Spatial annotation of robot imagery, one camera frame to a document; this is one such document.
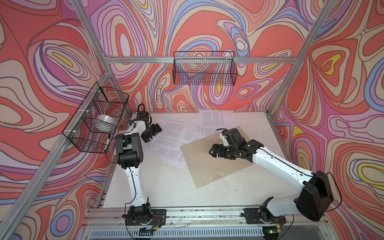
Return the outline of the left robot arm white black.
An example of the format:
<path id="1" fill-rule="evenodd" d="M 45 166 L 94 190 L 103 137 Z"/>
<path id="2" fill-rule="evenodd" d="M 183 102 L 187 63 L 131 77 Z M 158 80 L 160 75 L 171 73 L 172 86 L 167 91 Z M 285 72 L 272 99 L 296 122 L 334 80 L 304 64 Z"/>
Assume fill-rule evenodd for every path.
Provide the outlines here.
<path id="1" fill-rule="evenodd" d="M 140 176 L 140 164 L 144 160 L 142 143 L 148 143 L 162 132 L 159 124 L 147 124 L 143 120 L 134 121 L 127 130 L 115 137 L 115 155 L 117 164 L 128 178 L 131 199 L 127 216 L 135 221 L 153 216 L 148 195 L 144 192 Z"/>

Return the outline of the printed paper sheet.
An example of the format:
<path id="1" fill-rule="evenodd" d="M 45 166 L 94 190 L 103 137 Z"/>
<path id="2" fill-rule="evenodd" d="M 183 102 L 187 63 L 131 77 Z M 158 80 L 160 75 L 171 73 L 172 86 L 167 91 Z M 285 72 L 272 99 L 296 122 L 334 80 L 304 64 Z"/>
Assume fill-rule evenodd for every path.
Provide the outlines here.
<path id="1" fill-rule="evenodd" d="M 167 119 L 161 125 L 163 131 L 151 144 L 151 153 L 160 160 L 176 168 L 187 166 L 181 147 L 203 138 L 191 123 L 179 119 Z"/>
<path id="2" fill-rule="evenodd" d="M 207 137 L 215 134 L 216 129 L 231 129 L 235 126 L 235 113 L 233 111 L 200 110 L 196 131 Z"/>
<path id="3" fill-rule="evenodd" d="M 120 134 L 128 135 L 128 134 L 129 134 L 129 131 L 128 131 L 128 130 L 120 131 L 120 132 L 119 132 L 119 135 L 120 135 Z M 114 155 L 114 156 L 115 156 L 116 153 L 117 153 L 117 152 L 116 152 L 116 146 L 117 146 L 117 143 L 118 143 L 117 139 L 118 139 L 118 137 L 116 137 L 116 138 L 114 139 L 114 144 L 115 144 L 115 146 L 114 146 L 114 152 L 113 152 L 113 155 Z M 140 139 L 140 141 L 141 141 L 143 150 L 144 150 L 144 151 L 150 151 L 150 150 L 152 150 L 152 149 L 155 147 L 155 142 L 156 142 L 156 140 L 158 139 L 158 136 L 154 136 L 154 137 L 153 137 L 152 139 L 150 139 L 150 141 L 147 142 L 147 143 L 145 143 L 144 140 L 143 140 L 141 137 L 139 137 L 139 139 Z"/>

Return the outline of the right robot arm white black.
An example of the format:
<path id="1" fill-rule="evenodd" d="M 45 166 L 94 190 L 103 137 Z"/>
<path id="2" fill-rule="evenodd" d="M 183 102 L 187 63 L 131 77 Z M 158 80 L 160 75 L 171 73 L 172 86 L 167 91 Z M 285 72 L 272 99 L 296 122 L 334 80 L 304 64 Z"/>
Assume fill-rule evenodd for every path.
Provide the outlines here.
<path id="1" fill-rule="evenodd" d="M 286 215 L 302 215 L 318 222 L 334 200 L 329 177 L 322 171 L 312 172 L 277 156 L 263 144 L 250 140 L 243 145 L 214 144 L 209 154 L 214 158 L 245 159 L 261 166 L 296 190 L 294 195 L 269 197 L 259 208 L 262 222 Z"/>

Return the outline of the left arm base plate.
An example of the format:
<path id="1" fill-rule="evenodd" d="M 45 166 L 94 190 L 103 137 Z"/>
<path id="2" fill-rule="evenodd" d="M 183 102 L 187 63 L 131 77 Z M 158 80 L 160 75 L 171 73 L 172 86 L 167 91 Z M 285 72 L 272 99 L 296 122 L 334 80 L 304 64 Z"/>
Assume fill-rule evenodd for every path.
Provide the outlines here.
<path id="1" fill-rule="evenodd" d="M 144 208 L 130 208 L 128 213 L 122 217 L 126 226 L 161 226 L 166 223 L 167 210 Z"/>

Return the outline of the silver tape roll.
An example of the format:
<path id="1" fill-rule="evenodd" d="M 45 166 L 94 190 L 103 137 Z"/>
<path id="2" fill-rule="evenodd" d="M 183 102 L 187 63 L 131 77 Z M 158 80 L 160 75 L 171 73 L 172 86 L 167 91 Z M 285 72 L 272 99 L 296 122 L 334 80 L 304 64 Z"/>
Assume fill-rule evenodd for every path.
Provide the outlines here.
<path id="1" fill-rule="evenodd" d="M 98 115 L 94 121 L 95 128 L 101 133 L 110 134 L 114 132 L 117 125 L 118 123 L 113 117 L 105 114 Z"/>

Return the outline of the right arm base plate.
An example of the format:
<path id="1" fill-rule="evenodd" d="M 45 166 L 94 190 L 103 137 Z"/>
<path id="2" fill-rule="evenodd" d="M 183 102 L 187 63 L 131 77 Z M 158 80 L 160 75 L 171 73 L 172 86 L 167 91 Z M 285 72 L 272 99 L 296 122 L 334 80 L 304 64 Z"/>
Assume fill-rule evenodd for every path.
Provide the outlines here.
<path id="1" fill-rule="evenodd" d="M 284 216 L 275 217 L 266 209 L 245 208 L 241 216 L 246 219 L 247 224 L 284 225 L 287 220 Z"/>

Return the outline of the aluminium frame post right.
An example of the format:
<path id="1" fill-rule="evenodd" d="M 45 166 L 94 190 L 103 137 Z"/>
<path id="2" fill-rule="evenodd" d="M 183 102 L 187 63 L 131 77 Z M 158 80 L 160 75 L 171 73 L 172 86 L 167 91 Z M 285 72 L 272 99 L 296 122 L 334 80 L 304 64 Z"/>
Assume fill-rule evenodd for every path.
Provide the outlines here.
<path id="1" fill-rule="evenodd" d="M 319 15 L 315 19 L 313 26 L 309 30 L 309 33 L 297 54 L 297 59 L 295 60 L 295 63 L 292 64 L 292 66 L 289 68 L 283 82 L 280 84 L 268 110 L 266 111 L 268 117 L 271 118 L 272 115 L 277 111 L 280 103 L 284 98 L 286 90 L 288 89 L 291 82 L 294 80 L 295 74 L 299 70 L 301 64 L 304 62 L 304 58 L 307 52 L 309 51 L 312 43 L 315 41 L 318 33 L 326 22 L 327 17 L 331 14 L 337 2 L 338 1 L 334 0 L 328 0 L 324 2 L 324 5 L 320 10 Z"/>

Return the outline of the printed paper sheet back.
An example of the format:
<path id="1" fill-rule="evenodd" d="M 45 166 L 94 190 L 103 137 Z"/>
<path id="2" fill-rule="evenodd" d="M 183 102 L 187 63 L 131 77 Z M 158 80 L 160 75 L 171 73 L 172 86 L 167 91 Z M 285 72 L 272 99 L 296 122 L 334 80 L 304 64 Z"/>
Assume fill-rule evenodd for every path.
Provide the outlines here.
<path id="1" fill-rule="evenodd" d="M 235 113 L 233 111 L 200 110 L 196 131 L 207 137 L 215 134 L 216 129 L 231 129 L 235 126 Z"/>

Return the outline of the aluminium front rail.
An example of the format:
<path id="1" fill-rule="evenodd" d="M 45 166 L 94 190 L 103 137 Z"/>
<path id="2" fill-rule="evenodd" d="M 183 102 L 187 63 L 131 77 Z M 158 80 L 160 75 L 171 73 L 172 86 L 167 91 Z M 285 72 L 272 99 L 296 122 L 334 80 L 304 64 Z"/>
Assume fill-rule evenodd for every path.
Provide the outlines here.
<path id="1" fill-rule="evenodd" d="M 331 223 L 323 217 L 312 222 L 288 215 L 264 224 L 256 206 L 170 207 L 164 223 L 153 227 L 127 226 L 122 208 L 88 212 L 78 240 L 336 240 Z"/>

